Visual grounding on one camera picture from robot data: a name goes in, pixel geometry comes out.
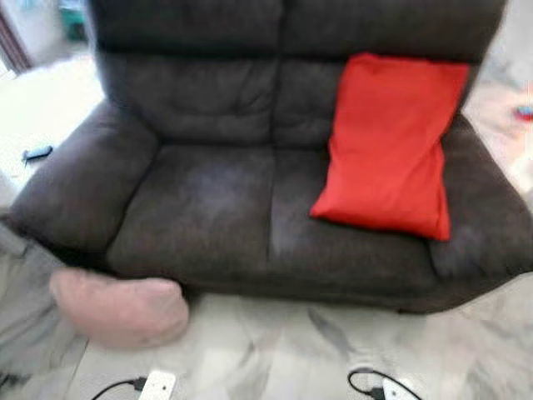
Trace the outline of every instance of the pink heart-shaped pillow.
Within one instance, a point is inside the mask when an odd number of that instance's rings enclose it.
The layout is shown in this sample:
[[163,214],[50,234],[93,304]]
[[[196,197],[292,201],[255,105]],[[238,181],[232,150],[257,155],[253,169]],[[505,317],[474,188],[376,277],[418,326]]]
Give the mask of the pink heart-shaped pillow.
[[50,291],[79,332],[109,347],[161,345],[187,327],[189,310],[182,290],[166,279],[121,281],[64,268],[52,275]]

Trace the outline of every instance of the white marble floor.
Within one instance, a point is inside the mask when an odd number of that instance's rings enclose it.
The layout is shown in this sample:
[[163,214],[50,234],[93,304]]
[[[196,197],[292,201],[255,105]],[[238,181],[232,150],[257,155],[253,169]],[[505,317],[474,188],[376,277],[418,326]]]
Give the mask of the white marble floor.
[[[431,400],[533,398],[533,277],[430,316],[204,295],[170,346],[113,351],[90,344],[68,400],[152,368],[179,377],[174,399],[358,397],[348,371],[372,366]],[[124,391],[109,394],[120,399]]]
[[531,90],[482,77],[463,113],[533,211],[533,122],[521,121],[513,113],[526,104],[533,104]]
[[36,169],[22,163],[22,152],[59,145],[102,99],[89,55],[39,68],[0,87],[0,213]]

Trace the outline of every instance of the sofa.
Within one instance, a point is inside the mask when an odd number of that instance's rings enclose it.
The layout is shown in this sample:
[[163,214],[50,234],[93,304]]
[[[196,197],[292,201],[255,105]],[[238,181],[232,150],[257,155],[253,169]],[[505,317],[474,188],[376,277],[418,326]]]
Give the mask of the sofa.
[[407,313],[458,306],[533,269],[531,215],[459,112],[442,138],[450,241],[309,210],[325,186],[347,58],[469,63],[473,82],[504,9],[504,0],[90,0],[106,99],[8,220],[70,263],[120,278]]

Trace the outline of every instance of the wall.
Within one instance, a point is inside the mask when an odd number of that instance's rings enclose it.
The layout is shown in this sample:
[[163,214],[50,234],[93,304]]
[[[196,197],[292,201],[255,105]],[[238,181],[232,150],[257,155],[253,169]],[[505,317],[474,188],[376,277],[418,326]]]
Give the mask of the wall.
[[63,31],[55,0],[39,1],[36,8],[22,10],[20,0],[0,0],[2,9],[34,65],[53,61]]
[[533,81],[532,0],[509,0],[506,19],[490,54],[521,87]]

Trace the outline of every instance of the black cable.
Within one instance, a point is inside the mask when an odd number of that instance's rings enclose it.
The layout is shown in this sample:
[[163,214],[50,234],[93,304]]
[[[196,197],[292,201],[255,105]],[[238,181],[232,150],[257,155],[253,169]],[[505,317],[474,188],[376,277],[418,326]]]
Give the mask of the black cable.
[[368,396],[370,398],[376,398],[376,392],[379,391],[379,388],[377,387],[374,387],[373,389],[371,390],[362,390],[360,388],[358,388],[356,386],[356,384],[354,382],[351,381],[351,379],[353,377],[355,377],[356,375],[360,375],[360,374],[370,374],[370,375],[377,375],[378,377],[382,377],[382,378],[387,378],[391,381],[393,381],[396,385],[404,388],[405,390],[407,390],[407,392],[409,394],[411,394],[412,396],[414,396],[414,398],[416,400],[422,400],[420,396],[418,396],[416,393],[414,393],[412,390],[410,390],[406,385],[404,385],[403,383],[401,382],[398,382],[397,380],[395,380],[395,378],[393,377],[390,377],[389,375],[387,375],[386,373],[383,373],[383,372],[379,372],[379,371],[376,371],[372,368],[367,368],[367,367],[362,367],[362,368],[358,368],[358,369],[354,369],[353,371],[351,371],[350,373],[348,373],[348,384],[351,386],[351,388],[353,390],[355,390],[356,392],[360,393],[360,394],[364,394],[365,396]]
[[108,387],[104,388],[102,391],[100,391],[99,394],[97,394],[91,400],[97,400],[108,390],[111,390],[114,387],[116,388],[117,386],[121,386],[121,385],[132,385],[135,388],[135,390],[137,390],[138,392],[141,392],[144,388],[144,384],[146,383],[146,381],[147,379],[145,377],[138,377],[137,379],[128,379],[126,381],[115,382],[114,384],[109,385]]

